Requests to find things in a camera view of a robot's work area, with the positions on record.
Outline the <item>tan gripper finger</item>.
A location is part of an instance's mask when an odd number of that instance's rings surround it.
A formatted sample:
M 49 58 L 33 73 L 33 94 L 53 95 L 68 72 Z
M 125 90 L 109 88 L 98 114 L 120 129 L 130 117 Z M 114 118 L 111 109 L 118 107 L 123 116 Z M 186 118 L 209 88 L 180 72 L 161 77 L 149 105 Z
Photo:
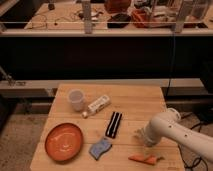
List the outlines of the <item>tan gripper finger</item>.
M 152 149 L 146 146 L 143 147 L 143 154 L 145 157 L 154 156 L 154 152 L 152 151 Z

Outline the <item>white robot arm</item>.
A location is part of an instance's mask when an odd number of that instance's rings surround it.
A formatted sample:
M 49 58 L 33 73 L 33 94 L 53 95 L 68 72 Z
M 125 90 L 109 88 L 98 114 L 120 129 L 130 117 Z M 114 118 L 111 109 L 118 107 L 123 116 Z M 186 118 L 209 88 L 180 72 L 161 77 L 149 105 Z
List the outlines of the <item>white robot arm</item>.
M 155 114 L 148 124 L 135 131 L 135 136 L 146 147 L 157 145 L 163 137 L 189 148 L 213 163 L 213 137 L 192 131 L 179 124 L 180 113 L 174 108 Z

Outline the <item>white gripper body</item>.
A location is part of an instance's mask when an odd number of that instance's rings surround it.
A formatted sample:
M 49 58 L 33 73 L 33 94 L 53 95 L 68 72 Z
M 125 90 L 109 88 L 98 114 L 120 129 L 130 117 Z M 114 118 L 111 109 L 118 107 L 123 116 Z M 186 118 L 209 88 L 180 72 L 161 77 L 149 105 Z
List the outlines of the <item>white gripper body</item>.
M 135 131 L 135 136 L 142 142 L 146 147 L 153 147 L 157 145 L 160 138 L 155 136 L 155 133 L 149 126 L 145 126 Z

